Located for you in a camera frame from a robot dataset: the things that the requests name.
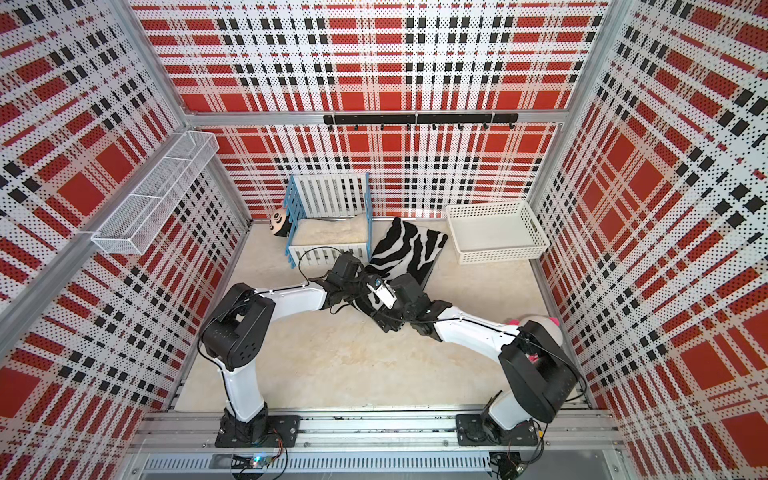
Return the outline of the grey zebra plush pillowcase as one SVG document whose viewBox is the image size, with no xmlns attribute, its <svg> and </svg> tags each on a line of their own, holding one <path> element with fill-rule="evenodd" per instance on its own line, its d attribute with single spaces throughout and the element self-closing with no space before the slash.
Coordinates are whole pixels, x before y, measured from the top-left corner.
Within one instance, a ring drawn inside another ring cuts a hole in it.
<svg viewBox="0 0 768 480">
<path fill-rule="evenodd" d="M 387 282 L 409 274 L 424 288 L 448 239 L 444 232 L 395 217 L 375 246 L 365 271 Z"/>
</svg>

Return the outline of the white plastic basket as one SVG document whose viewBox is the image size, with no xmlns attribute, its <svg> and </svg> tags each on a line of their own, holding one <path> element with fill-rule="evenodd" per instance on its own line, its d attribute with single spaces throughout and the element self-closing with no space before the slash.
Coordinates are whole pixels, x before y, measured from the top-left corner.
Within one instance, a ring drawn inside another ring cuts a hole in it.
<svg viewBox="0 0 768 480">
<path fill-rule="evenodd" d="M 448 205 L 444 217 L 462 265 L 537 260 L 551 245 L 522 200 Z"/>
</svg>

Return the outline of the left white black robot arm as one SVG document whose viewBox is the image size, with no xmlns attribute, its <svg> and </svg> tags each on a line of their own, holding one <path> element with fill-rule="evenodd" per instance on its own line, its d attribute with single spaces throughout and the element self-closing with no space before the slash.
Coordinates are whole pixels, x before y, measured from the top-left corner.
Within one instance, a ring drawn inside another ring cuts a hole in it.
<svg viewBox="0 0 768 480">
<path fill-rule="evenodd" d="M 222 377 L 227 406 L 216 444 L 249 446 L 269 433 L 268 405 L 260 392 L 255 359 L 272 322 L 352 301 L 364 287 L 363 264 L 343 252 L 323 276 L 303 284 L 258 290 L 237 283 L 214 308 L 198 344 Z"/>
</svg>

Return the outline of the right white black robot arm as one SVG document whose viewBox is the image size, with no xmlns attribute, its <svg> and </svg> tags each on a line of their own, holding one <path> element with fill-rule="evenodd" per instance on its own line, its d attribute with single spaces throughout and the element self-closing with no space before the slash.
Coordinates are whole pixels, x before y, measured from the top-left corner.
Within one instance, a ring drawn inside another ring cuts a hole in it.
<svg viewBox="0 0 768 480">
<path fill-rule="evenodd" d="M 501 367 L 508 389 L 480 414 L 485 434 L 497 442 L 521 424 L 551 423 L 580 383 L 578 369 L 562 349 L 559 324 L 550 317 L 507 324 L 486 320 L 430 299 L 409 274 L 374 280 L 368 289 L 377 298 L 375 318 L 392 329 L 408 324 L 422 336 L 462 346 Z"/>
</svg>

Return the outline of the blue white toy crib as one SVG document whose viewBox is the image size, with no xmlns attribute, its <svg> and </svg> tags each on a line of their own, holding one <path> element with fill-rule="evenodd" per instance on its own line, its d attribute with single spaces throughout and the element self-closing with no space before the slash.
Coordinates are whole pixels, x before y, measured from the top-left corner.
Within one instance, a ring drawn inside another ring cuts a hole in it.
<svg viewBox="0 0 768 480">
<path fill-rule="evenodd" d="M 337 250 L 369 262 L 373 207 L 367 173 L 293 175 L 283 207 L 292 267 L 330 265 Z"/>
</svg>

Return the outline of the panda plush toy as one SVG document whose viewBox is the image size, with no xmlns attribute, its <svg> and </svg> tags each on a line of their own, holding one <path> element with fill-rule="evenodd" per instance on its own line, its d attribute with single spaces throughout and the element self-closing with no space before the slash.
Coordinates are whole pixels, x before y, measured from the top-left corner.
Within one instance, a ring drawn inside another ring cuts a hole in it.
<svg viewBox="0 0 768 480">
<path fill-rule="evenodd" d="M 292 229 L 292 220 L 285 208 L 274 210 L 269 218 L 269 230 L 275 237 L 287 238 Z"/>
</svg>

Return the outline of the white pink plush doll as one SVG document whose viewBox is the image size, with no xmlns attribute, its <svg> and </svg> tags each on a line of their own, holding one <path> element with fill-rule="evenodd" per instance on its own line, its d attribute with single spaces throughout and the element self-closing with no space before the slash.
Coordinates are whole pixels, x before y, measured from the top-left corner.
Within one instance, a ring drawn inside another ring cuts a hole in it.
<svg viewBox="0 0 768 480">
<path fill-rule="evenodd" d="M 541 326 L 553 339 L 556 345 L 554 352 L 560 356 L 564 355 L 564 352 L 562 350 L 564 337 L 563 337 L 563 333 L 560 328 L 560 323 L 558 319 L 553 317 L 542 316 L 542 315 L 527 315 L 527 316 L 524 316 L 522 319 L 509 319 L 508 324 L 516 326 L 519 329 L 522 329 L 525 325 L 537 324 Z M 532 363 L 535 363 L 536 361 L 538 361 L 543 355 L 543 352 L 541 350 L 537 350 L 534 347 L 534 345 L 538 344 L 538 342 L 530 332 L 523 333 L 523 344 L 527 348 L 526 350 L 527 358 Z"/>
</svg>

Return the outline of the green circuit board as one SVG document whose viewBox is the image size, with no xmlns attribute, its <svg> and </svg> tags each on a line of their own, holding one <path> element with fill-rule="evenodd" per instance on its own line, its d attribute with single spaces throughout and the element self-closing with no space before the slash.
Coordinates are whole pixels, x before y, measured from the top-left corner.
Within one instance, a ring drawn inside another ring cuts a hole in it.
<svg viewBox="0 0 768 480">
<path fill-rule="evenodd" d="M 231 457 L 230 468 L 233 470 L 244 471 L 248 469 L 265 469 L 269 468 L 275 461 L 274 456 L 267 455 L 233 455 Z"/>
</svg>

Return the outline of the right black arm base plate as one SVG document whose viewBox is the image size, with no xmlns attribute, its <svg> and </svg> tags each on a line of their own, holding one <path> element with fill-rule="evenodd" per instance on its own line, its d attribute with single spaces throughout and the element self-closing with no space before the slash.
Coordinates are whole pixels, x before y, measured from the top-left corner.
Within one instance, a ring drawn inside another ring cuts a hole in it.
<svg viewBox="0 0 768 480">
<path fill-rule="evenodd" d="M 511 429 L 502 428 L 485 414 L 458 414 L 455 420 L 460 446 L 534 447 L 538 444 L 530 420 Z"/>
</svg>

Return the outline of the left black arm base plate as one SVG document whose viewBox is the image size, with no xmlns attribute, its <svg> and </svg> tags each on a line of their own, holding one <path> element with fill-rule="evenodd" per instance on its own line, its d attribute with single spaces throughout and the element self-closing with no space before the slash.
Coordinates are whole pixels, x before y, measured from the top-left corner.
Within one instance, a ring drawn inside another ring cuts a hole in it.
<svg viewBox="0 0 768 480">
<path fill-rule="evenodd" d="M 225 412 L 215 440 L 216 448 L 292 448 L 296 444 L 301 417 L 257 415 L 242 422 Z"/>
</svg>

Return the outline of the black hook rail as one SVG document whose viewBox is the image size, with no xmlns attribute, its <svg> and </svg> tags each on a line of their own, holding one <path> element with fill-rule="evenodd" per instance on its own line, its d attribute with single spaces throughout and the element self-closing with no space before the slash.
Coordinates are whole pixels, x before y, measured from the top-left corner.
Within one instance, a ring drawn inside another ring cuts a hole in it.
<svg viewBox="0 0 768 480">
<path fill-rule="evenodd" d="M 443 124 L 515 124 L 520 119 L 519 113 L 412 113 L 412 114 L 349 114 L 324 115 L 323 123 L 327 126 L 362 125 L 443 125 Z"/>
</svg>

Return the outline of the aluminium mounting rail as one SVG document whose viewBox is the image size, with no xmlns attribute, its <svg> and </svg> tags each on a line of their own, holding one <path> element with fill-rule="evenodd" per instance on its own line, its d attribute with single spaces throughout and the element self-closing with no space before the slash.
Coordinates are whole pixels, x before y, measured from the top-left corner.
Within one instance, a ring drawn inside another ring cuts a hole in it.
<svg viewBox="0 0 768 480">
<path fill-rule="evenodd" d="M 292 448 L 216 448 L 218 413 L 153 414 L 120 470 L 123 479 L 629 479 L 627 449 L 612 416 L 567 408 L 532 422 L 534 447 L 460 446 L 464 407 L 280 410 L 301 417 Z M 233 455 L 274 456 L 269 468 L 230 468 Z"/>
</svg>

